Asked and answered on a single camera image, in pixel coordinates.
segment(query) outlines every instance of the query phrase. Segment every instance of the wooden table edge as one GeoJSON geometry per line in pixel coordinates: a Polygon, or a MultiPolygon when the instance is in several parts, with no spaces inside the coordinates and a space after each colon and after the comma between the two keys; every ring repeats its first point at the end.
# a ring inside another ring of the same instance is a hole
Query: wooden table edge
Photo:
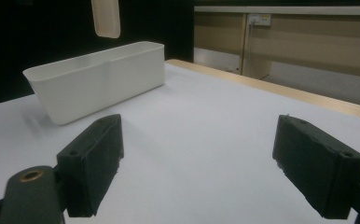
{"type": "Polygon", "coordinates": [[[360,105],[337,100],[334,98],[306,92],[300,91],[292,88],[288,88],[285,86],[269,83],[266,81],[250,78],[250,77],[243,77],[236,74],[232,74],[229,72],[220,71],[217,69],[213,69],[210,67],[188,63],[176,59],[171,59],[166,61],[166,63],[175,65],[181,68],[185,68],[194,72],[199,72],[205,75],[210,75],[214,77],[223,78],[226,80],[230,80],[233,82],[237,82],[243,84],[245,86],[250,86],[253,88],[257,88],[263,91],[270,91],[276,94],[280,94],[282,96],[286,96],[289,98],[293,98],[296,100],[300,100],[309,104],[319,105],[321,107],[338,111],[340,113],[348,114],[357,116],[360,118],[360,105]]]}

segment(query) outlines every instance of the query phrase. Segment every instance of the white container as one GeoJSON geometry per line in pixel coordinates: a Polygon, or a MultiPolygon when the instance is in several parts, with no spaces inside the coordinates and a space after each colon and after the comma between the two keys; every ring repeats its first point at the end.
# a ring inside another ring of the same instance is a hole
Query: white container
{"type": "Polygon", "coordinates": [[[164,46],[138,42],[23,71],[56,124],[151,90],[165,81],[164,46]]]}

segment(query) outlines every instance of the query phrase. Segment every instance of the table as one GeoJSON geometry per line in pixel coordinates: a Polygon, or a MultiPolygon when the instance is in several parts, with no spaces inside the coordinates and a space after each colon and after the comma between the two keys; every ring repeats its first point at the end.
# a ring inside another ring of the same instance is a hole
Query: table
{"type": "Polygon", "coordinates": [[[63,126],[34,95],[0,104],[0,198],[12,175],[54,166],[91,123],[119,113],[118,174],[97,217],[66,223],[353,223],[354,211],[348,220],[322,219],[271,152],[282,114],[360,152],[360,106],[180,61],[165,72],[163,86],[63,126]]]}

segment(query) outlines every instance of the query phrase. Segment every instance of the hanging white object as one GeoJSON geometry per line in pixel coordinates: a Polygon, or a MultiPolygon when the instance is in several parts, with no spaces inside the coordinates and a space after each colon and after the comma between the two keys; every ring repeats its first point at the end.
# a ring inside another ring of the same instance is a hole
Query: hanging white object
{"type": "Polygon", "coordinates": [[[96,35],[118,38],[121,33],[118,0],[91,0],[96,35]]]}

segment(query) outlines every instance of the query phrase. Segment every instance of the rectangular tray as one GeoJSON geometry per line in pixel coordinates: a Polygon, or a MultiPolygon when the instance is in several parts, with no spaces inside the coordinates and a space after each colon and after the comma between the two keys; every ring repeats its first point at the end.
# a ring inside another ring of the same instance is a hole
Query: rectangular tray
{"type": "Polygon", "coordinates": [[[165,81],[164,46],[103,50],[23,71],[56,124],[65,124],[156,88],[165,81]]]}

